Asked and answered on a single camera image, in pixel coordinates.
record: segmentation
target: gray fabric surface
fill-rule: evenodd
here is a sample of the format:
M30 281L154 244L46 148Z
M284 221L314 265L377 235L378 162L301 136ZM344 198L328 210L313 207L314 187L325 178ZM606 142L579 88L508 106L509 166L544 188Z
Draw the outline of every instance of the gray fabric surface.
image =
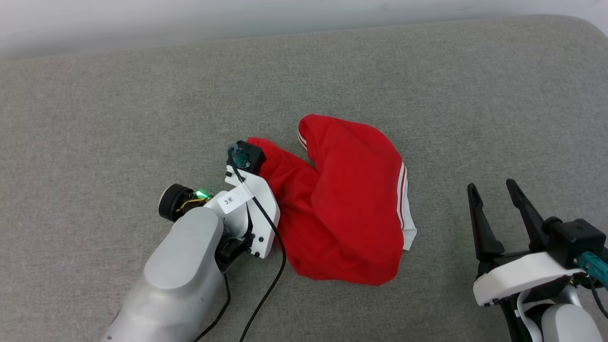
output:
M508 177L545 217L606 231L606 56L590 24L526 16L2 63L0 340L97 341L170 227L165 187L226 189L225 146L248 136L304 157L297 124L321 113L392 140L418 237L381 287L287 267L247 340L508 341L472 294L466 186L509 251L527 237ZM276 250L237 262L207 340L238 339L279 265Z

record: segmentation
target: label sticker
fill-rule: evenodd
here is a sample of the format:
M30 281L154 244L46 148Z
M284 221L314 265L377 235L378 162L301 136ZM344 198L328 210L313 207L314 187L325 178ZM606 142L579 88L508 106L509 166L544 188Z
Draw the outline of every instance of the label sticker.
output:
M226 194L218 197L219 206L225 214L230 213L234 209L242 206L245 202L254 197L247 184L242 183L236 188L228 191Z

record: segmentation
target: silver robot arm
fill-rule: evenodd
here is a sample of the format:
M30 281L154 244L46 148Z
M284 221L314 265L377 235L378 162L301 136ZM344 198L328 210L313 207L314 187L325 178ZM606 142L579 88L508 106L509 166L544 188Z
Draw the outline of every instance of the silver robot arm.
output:
M243 184L227 166L225 181L236 188L215 197L178 184L165 191L159 212L175 224L101 342L192 342L230 264L243 253L268 255L274 231L252 198L275 226L280 212L266 181L247 166L240 170Z

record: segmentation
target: black connector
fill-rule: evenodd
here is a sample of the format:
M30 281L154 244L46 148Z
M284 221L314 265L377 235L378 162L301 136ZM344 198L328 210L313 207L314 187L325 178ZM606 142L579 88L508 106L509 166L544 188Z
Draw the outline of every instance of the black connector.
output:
M601 256L606 235L589 222L579 218L562 222L557 217L548 218L542 230L549 234L547 253L567 270L578 268L578 257L584 252Z

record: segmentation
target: red cloth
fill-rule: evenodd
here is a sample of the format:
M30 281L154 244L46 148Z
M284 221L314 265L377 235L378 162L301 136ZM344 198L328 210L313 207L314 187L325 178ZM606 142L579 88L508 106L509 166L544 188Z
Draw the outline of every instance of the red cloth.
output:
M295 271L370 285L393 279L407 195L399 153L373 127L316 114L300 121L298 139L315 167L265 139L247 140L266 155L260 176L281 209L278 229Z

